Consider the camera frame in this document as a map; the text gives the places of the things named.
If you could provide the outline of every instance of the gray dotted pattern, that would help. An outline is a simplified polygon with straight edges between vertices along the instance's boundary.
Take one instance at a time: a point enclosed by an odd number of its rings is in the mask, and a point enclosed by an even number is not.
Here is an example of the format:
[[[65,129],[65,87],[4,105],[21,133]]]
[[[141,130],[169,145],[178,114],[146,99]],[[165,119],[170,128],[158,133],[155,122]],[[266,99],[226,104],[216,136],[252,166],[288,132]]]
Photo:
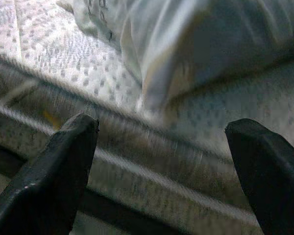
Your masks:
[[[141,85],[124,67],[120,52],[83,34],[73,15],[54,1],[0,1],[0,54],[227,159],[223,130],[240,118],[259,121],[294,145],[294,62],[204,86],[156,115],[138,108]]]

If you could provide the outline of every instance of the pillow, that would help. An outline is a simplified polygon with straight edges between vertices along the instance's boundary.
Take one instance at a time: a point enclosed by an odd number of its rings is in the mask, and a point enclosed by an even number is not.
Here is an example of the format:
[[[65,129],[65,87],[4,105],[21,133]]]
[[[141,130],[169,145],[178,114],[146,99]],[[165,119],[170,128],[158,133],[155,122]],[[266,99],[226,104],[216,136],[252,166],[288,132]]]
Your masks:
[[[294,0],[60,2],[72,6],[81,30],[121,47],[145,109],[294,54]]]

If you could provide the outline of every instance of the mattress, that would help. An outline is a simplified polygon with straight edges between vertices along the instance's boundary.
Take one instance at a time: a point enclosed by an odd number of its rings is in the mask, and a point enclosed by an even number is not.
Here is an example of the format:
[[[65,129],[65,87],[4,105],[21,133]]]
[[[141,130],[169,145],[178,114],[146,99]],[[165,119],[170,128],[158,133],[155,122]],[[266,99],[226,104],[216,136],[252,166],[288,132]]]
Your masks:
[[[90,188],[189,232],[261,234],[224,128],[251,118],[294,146],[294,60],[202,86],[161,116],[140,107],[141,93],[120,52],[55,1],[0,0],[1,145],[34,157],[86,112],[100,120]]]

